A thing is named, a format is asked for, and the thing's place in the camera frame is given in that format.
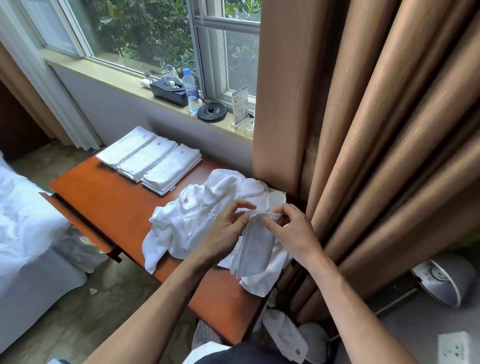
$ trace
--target left hand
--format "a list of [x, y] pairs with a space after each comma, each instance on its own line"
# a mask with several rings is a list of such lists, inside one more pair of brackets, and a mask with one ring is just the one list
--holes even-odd
[[250, 215], [245, 211], [237, 212], [238, 208], [255, 210], [257, 206], [245, 200], [233, 200], [220, 212], [210, 231], [202, 240], [195, 253], [218, 264], [233, 251], [241, 232], [250, 221]]

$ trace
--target window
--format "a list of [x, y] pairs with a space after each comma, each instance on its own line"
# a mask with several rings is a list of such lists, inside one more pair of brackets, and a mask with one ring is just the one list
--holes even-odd
[[137, 75], [161, 77], [189, 67], [201, 97], [231, 104], [248, 85], [254, 107], [262, 0], [21, 0], [39, 33], [47, 16], [29, 10], [48, 3], [66, 24], [82, 57]]

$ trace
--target floor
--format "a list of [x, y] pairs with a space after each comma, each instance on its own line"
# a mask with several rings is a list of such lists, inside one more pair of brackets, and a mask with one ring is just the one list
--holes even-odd
[[[90, 156], [59, 142], [49, 144], [11, 166], [41, 188]], [[118, 264], [107, 260], [87, 283], [58, 300], [4, 353], [0, 364], [44, 364], [61, 358], [82, 363], [159, 287], [159, 283], [128, 257]], [[191, 348], [196, 316], [187, 309], [177, 324], [162, 364], [180, 364]]]

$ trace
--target hand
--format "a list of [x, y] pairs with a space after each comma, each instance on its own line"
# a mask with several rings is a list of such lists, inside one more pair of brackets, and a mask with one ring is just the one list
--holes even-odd
[[282, 204], [272, 212], [283, 214], [283, 216], [277, 222], [267, 217], [261, 217], [260, 221], [280, 240], [282, 246], [292, 254], [297, 262], [306, 267], [312, 253], [323, 253], [322, 246], [313, 231], [312, 223], [298, 207], [292, 204]]
[[241, 232], [250, 221], [245, 211], [238, 208], [255, 210], [257, 206], [249, 201], [233, 200], [220, 212], [207, 236], [202, 240], [196, 253], [205, 258], [212, 266], [218, 264], [235, 248]]

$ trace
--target plastic water bottle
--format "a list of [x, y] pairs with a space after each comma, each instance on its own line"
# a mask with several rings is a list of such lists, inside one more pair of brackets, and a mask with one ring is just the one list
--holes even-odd
[[198, 112], [198, 108], [200, 107], [200, 103], [198, 102], [197, 85], [195, 84], [195, 78], [192, 76], [190, 68], [184, 68], [182, 72], [183, 78], [181, 79], [181, 82], [183, 83], [183, 87], [185, 87], [185, 91], [187, 92], [190, 114], [196, 114]]

